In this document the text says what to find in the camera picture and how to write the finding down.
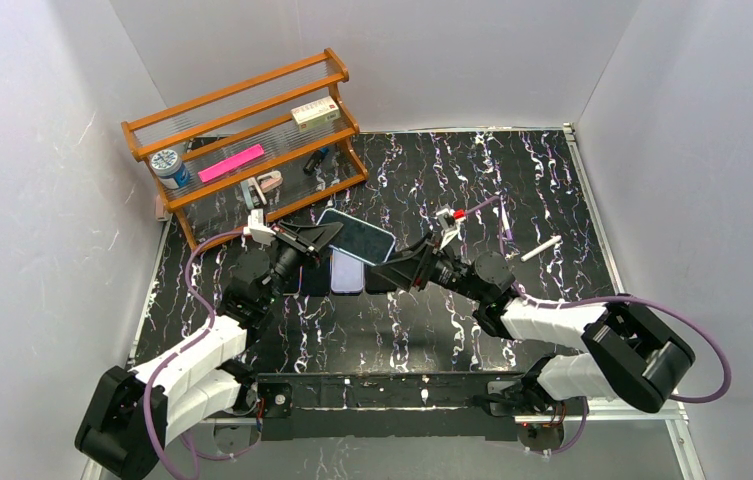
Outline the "black phone case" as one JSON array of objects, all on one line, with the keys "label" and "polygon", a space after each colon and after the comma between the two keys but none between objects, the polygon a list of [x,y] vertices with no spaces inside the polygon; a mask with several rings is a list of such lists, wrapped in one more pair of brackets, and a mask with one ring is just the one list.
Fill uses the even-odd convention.
[{"label": "black phone case", "polygon": [[376,274],[372,266],[364,266],[364,291],[367,294],[382,295],[395,292],[396,290],[397,287],[389,280]]}]

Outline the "lavender phone case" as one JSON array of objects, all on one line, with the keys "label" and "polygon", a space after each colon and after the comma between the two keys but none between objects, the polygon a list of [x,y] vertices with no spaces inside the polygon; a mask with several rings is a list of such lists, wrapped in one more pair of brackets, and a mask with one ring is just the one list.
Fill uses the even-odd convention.
[{"label": "lavender phone case", "polygon": [[330,291],[336,295],[359,295],[365,286],[364,263],[334,251],[331,260]]}]

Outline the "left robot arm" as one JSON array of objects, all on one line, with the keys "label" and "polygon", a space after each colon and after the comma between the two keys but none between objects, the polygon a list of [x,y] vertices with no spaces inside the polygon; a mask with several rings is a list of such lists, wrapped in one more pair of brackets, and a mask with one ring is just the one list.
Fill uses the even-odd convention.
[{"label": "left robot arm", "polygon": [[120,479],[144,479],[158,465],[185,478],[165,453],[183,438],[197,461],[195,425],[237,403],[245,381],[225,364],[245,352],[271,321],[272,307],[306,264],[316,265],[341,232],[338,222],[246,227],[260,243],[241,254],[218,306],[199,300],[204,325],[164,353],[99,379],[74,439],[75,448]]}]

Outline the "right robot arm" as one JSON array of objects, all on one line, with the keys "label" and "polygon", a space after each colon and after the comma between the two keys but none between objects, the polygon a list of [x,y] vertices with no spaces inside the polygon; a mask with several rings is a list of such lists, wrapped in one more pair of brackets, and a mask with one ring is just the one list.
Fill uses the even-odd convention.
[{"label": "right robot arm", "polygon": [[516,384],[482,395],[491,403],[540,412],[572,398],[607,398],[656,413],[696,360],[682,337],[633,296],[555,303],[522,295],[499,252],[468,262],[427,236],[373,270],[399,289],[434,283],[476,302],[473,317],[492,337],[572,349],[543,356]]}]

